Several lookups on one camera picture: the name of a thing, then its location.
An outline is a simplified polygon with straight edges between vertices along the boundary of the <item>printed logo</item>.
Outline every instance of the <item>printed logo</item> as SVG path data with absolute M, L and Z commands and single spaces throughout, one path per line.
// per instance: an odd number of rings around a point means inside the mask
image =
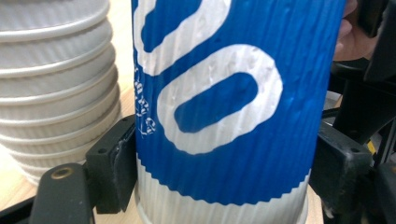
M 153 77 L 161 74 L 182 56 L 210 38 L 226 20 L 231 5 L 231 0 L 203 0 L 198 10 L 185 19 L 176 30 L 168 34 L 159 46 L 152 52 L 146 52 L 142 40 L 145 20 L 141 18 L 147 17 L 156 7 L 156 2 L 156 0 L 145 1 L 145 6 L 138 6 L 134 12 L 134 45 L 137 50 L 137 61 L 144 73 Z M 200 29 L 194 30 L 200 23 L 203 23 L 199 26 Z M 183 39 L 188 39 L 189 44 L 176 42 L 181 36 Z M 162 55 L 166 52 L 173 53 L 163 57 Z M 216 65 L 216 70 L 210 70 L 211 64 Z M 256 97 L 239 111 L 204 127 L 197 133 L 182 132 L 174 116 L 177 108 L 236 73 L 246 73 L 253 77 L 258 87 Z M 191 87 L 190 91 L 185 91 L 188 87 L 180 88 L 192 81 L 194 88 Z M 255 46 L 231 45 L 212 53 L 162 89 L 157 101 L 158 119 L 164 128 L 166 138 L 179 150 L 192 155 L 208 153 L 217 147 L 231 143 L 238 136 L 251 132 L 257 125 L 271 118 L 280 100 L 282 85 L 275 61 L 268 54 Z M 136 115 L 143 116 L 149 110 L 149 103 L 140 94 L 143 91 L 142 84 L 137 82 L 135 87 L 137 88 L 136 101 L 140 108 L 136 111 Z M 249 117 L 249 119 L 236 130 L 234 122 L 241 117 Z M 140 132 L 142 134 L 153 133 L 155 131 L 154 120 L 147 118 L 145 122 L 147 128 Z

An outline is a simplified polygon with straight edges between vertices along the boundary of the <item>paper cup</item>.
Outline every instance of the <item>paper cup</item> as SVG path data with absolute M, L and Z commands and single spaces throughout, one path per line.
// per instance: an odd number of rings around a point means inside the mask
M 120 116 L 120 103 L 111 108 L 96 122 L 77 130 L 73 133 L 58 135 L 49 138 L 11 138 L 2 136 L 1 144 L 9 150 L 29 153 L 29 154 L 48 154 L 69 150 L 70 148 L 80 147 L 91 142 L 105 133 Z
M 304 223 L 345 2 L 133 1 L 145 223 Z
M 106 49 L 110 45 L 111 45 L 110 42 L 105 41 L 86 53 L 80 54 L 75 58 L 61 61 L 58 63 L 50 63 L 35 67 L 23 67 L 23 68 L 13 68 L 13 69 L 0 68 L 0 78 L 41 76 L 47 73 L 56 73 L 65 69 L 73 68 L 98 56 L 100 53 L 103 52 L 104 49 Z
M 24 173 L 23 171 L 21 171 L 21 173 L 23 175 L 26 176 L 26 179 L 33 185 L 38 186 L 38 183 L 40 182 L 40 178 L 36 177 L 36 176 L 32 176 L 32 175 L 28 175 L 26 173 Z
M 40 96 L 0 98 L 0 123 L 2 120 L 49 119 L 72 113 L 98 99 L 116 83 L 117 69 L 113 64 L 99 76 L 65 91 Z
M 72 133 L 99 119 L 117 104 L 119 98 L 119 86 L 114 85 L 92 104 L 82 107 L 76 111 L 77 113 L 72 113 L 74 116 L 0 123 L 0 135 L 15 138 L 47 138 Z
M 0 75 L 0 98 L 44 95 L 76 87 L 102 74 L 114 63 L 115 58 L 115 50 L 110 45 L 99 54 L 89 55 L 87 62 L 81 59 L 81 64 L 61 71 L 35 75 L 22 73 L 15 77 Z
M 85 30 L 46 39 L 0 44 L 0 74 L 5 69 L 44 66 L 71 60 L 111 40 L 107 20 Z
M 67 35 L 106 17 L 107 0 L 3 0 L 0 2 L 0 42 Z
M 8 150 L 9 155 L 28 174 L 42 176 L 46 169 L 51 167 L 85 160 L 85 153 L 99 140 L 96 138 L 91 142 L 69 150 L 49 154 L 27 154 Z

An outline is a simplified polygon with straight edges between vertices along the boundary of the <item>metal screw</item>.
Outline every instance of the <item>metal screw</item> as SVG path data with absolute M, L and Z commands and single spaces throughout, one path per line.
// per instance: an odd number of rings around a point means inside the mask
M 50 177 L 52 179 L 63 179 L 73 174 L 73 169 L 70 167 L 63 167 L 54 171 Z

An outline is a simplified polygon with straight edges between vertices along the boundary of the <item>table surface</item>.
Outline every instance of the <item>table surface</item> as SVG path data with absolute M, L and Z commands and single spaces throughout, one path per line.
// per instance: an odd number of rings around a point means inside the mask
M 110 0 L 107 18 L 113 27 L 112 43 L 117 52 L 116 66 L 119 70 L 121 114 L 123 117 L 134 113 L 134 65 L 132 44 L 131 3 L 129 0 Z M 17 165 L 0 150 L 0 210 L 35 196 L 37 187 L 20 174 Z M 322 221 L 320 198 L 308 189 L 309 212 L 306 223 L 319 224 Z M 96 215 L 95 221 L 101 223 L 142 223 L 136 212 L 132 197 L 126 213 L 116 215 Z

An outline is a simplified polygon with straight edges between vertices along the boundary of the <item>blue and white design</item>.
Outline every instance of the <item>blue and white design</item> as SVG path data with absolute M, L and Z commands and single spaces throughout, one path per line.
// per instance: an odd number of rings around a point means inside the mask
M 191 202 L 259 210 L 289 194 L 280 206 L 300 211 L 343 5 L 133 1 L 145 209 L 168 190 Z

